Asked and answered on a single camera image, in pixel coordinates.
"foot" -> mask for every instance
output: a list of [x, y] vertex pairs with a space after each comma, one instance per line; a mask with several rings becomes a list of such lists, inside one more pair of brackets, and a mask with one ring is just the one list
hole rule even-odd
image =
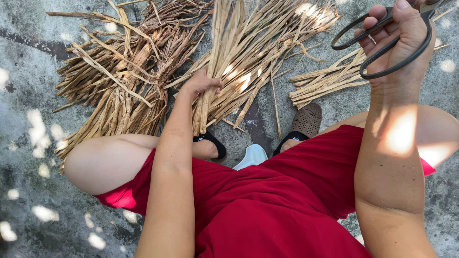
[[217, 138], [215, 138], [209, 131], [207, 131], [205, 134], [201, 134], [193, 138], [193, 142], [201, 142], [204, 140], [211, 143], [206, 143], [206, 145], [208, 145], [210, 153], [212, 154], [212, 157], [215, 157], [211, 160], [217, 163], [223, 162], [227, 154], [225, 146], [219, 140], [217, 140]]
[[312, 102], [298, 110], [289, 134], [281, 141], [273, 156], [319, 134], [321, 122], [322, 109], [318, 103]]
[[215, 144], [213, 144], [209, 140], [204, 140], [204, 139], [200, 140], [198, 143], [202, 145], [203, 149], [206, 150], [207, 153], [209, 153], [210, 159], [218, 158], [218, 149], [215, 146]]

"red fabric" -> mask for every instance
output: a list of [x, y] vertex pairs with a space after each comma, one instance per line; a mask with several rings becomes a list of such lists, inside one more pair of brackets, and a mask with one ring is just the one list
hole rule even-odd
[[[193, 159], [196, 256], [371, 257], [336, 221], [355, 211], [362, 135], [343, 125], [239, 171]], [[96, 196], [100, 202], [145, 216], [154, 154], [132, 181]], [[425, 174], [435, 171], [422, 164]]]

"scissor handle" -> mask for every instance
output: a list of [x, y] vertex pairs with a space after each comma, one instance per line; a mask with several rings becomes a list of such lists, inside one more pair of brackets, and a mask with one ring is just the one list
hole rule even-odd
[[410, 55], [407, 59], [401, 61], [400, 63], [394, 65], [393, 67], [384, 70], [379, 73], [373, 73], [373, 74], [365, 74], [364, 70], [367, 68], [368, 65], [376, 61], [378, 58], [380, 58], [382, 55], [386, 54], [390, 49], [392, 49], [397, 42], [400, 40], [400, 36], [392, 40], [389, 44], [385, 45], [383, 48], [381, 48], [378, 52], [376, 52], [374, 55], [370, 56], [360, 67], [360, 75], [362, 78], [365, 80], [369, 79], [375, 79], [379, 77], [386, 76], [388, 74], [391, 74], [407, 64], [411, 63], [414, 59], [418, 58], [424, 50], [427, 48], [427, 46], [430, 44], [430, 41], [432, 39], [432, 26], [430, 25], [430, 18], [432, 18], [434, 14], [434, 11], [429, 11], [425, 13], [421, 13], [422, 20], [424, 20], [425, 25], [427, 26], [427, 37], [425, 38], [424, 42], [422, 43], [421, 47], [419, 47], [418, 50], [416, 50], [412, 55]]
[[373, 26], [372, 28], [370, 29], [367, 29], [365, 30], [364, 32], [362, 32], [361, 34], [359, 34], [357, 37], [351, 39], [350, 41], [342, 44], [342, 45], [335, 45], [337, 43], [337, 41], [346, 33], [348, 32], [350, 29], [354, 28], [355, 26], [359, 25], [359, 23], [363, 22], [367, 17], [370, 17], [370, 14], [367, 13], [365, 15], [363, 15], [362, 17], [360, 17], [359, 19], [357, 19], [356, 21], [354, 21], [353, 23], [349, 24], [347, 27], [345, 27], [342, 31], [340, 31], [338, 33], [338, 35], [333, 39], [333, 41], [331, 42], [331, 48], [334, 49], [334, 50], [342, 50], [342, 49], [346, 49], [350, 46], [352, 46], [353, 44], [359, 42], [360, 40], [362, 40], [363, 38], [365, 38], [366, 36], [370, 35], [372, 32], [388, 25], [389, 23], [393, 22], [394, 21], [394, 18], [392, 17], [392, 7], [386, 7], [387, 9], [387, 15], [386, 15], [386, 18], [380, 20], [375, 26]]

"skin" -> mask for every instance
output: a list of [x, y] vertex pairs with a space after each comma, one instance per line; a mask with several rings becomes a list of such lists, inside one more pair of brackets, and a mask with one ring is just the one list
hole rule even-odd
[[[364, 28], [383, 18], [374, 6]], [[400, 34], [400, 41], [368, 67], [383, 71], [418, 49], [427, 35], [419, 11], [406, 0], [393, 9], [394, 23], [360, 41], [367, 56]], [[371, 80], [371, 104], [354, 174], [355, 204], [365, 247], [377, 258], [436, 257], [424, 229], [425, 182], [416, 146], [422, 79], [436, 33], [424, 53], [401, 70]]]
[[159, 138], [137, 258], [194, 256], [191, 103], [207, 89], [223, 88], [206, 73], [199, 71], [182, 87]]
[[[426, 27], [418, 11], [411, 7], [401, 10], [398, 5], [394, 6], [395, 23], [371, 35], [376, 44], [370, 38], [360, 42], [371, 55], [401, 34], [398, 45], [371, 64], [369, 73], [400, 62], [425, 38]], [[374, 6], [370, 15], [364, 28], [383, 18], [385, 8]], [[418, 105], [432, 52], [433, 43], [402, 70], [371, 80], [370, 110], [322, 132], [342, 124], [365, 128], [354, 176], [356, 210], [365, 247], [377, 258], [436, 257], [424, 230], [425, 185], [419, 157], [421, 154], [435, 167], [454, 153], [459, 146], [459, 122], [437, 108]], [[219, 92], [221, 87], [221, 81], [208, 79], [201, 70], [183, 86], [160, 138], [94, 138], [78, 145], [67, 157], [69, 180], [86, 192], [99, 194], [132, 180], [151, 149], [157, 148], [136, 257], [194, 256], [191, 157], [209, 159], [218, 153], [210, 142], [192, 143], [191, 103], [197, 94], [210, 88]], [[289, 140], [282, 150], [298, 143]], [[445, 151], [432, 157], [439, 147]]]

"black scissors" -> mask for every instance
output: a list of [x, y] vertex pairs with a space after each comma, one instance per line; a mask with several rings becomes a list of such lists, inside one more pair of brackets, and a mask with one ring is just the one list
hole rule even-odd
[[[416, 52], [414, 52], [411, 56], [409, 56], [404, 61], [400, 62], [399, 64], [397, 64], [397, 65], [395, 65], [395, 66], [393, 66], [393, 67], [391, 67], [391, 68], [389, 68], [387, 70], [384, 70], [384, 71], [379, 72], [379, 73], [374, 73], [374, 74], [364, 74], [364, 70], [367, 68], [368, 65], [373, 63], [376, 59], [380, 58], [385, 53], [387, 53], [390, 49], [392, 49], [395, 46], [395, 44], [397, 44], [397, 42], [400, 40], [400, 36], [398, 36], [397, 38], [392, 40], [389, 44], [387, 44], [383, 48], [381, 48], [374, 55], [370, 56], [370, 58], [368, 58], [362, 64], [362, 66], [360, 67], [360, 75], [362, 76], [362, 78], [364, 78], [364, 79], [375, 79], [375, 78], [379, 78], [379, 77], [383, 77], [385, 75], [391, 74], [391, 73], [401, 69], [402, 67], [406, 66], [407, 64], [411, 63], [414, 59], [416, 59], [419, 55], [421, 55], [422, 52], [424, 52], [424, 50], [426, 49], [426, 47], [429, 45], [429, 43], [430, 43], [430, 41], [432, 39], [432, 27], [430, 25], [430, 19], [435, 14], [436, 8], [439, 5], [441, 5], [443, 2], [444, 2], [444, 0], [426, 0], [425, 2], [423, 2], [419, 6], [419, 12], [421, 13], [421, 17], [424, 20], [425, 25], [427, 26], [427, 38], [425, 39], [424, 43], [422, 43], [421, 47]], [[380, 20], [374, 27], [365, 30], [359, 36], [355, 37], [354, 39], [352, 39], [352, 40], [350, 40], [350, 41], [348, 41], [348, 42], [346, 42], [346, 43], [344, 43], [342, 45], [336, 45], [336, 42], [340, 39], [340, 37], [344, 33], [349, 31], [350, 29], [352, 29], [353, 27], [355, 27], [359, 23], [363, 22], [365, 20], [365, 18], [369, 17], [369, 14], [363, 15], [362, 17], [360, 17], [359, 19], [357, 19], [353, 23], [349, 24], [347, 27], [345, 27], [333, 39], [333, 41], [331, 43], [331, 47], [334, 50], [341, 50], [341, 49], [348, 48], [348, 47], [352, 46], [353, 44], [359, 42], [360, 40], [362, 40], [366, 36], [370, 35], [370, 33], [372, 33], [374, 31], [376, 31], [376, 30], [378, 30], [378, 29], [390, 24], [391, 22], [393, 22], [394, 18], [392, 17], [392, 7], [387, 7], [386, 9], [387, 9], [386, 18]]]

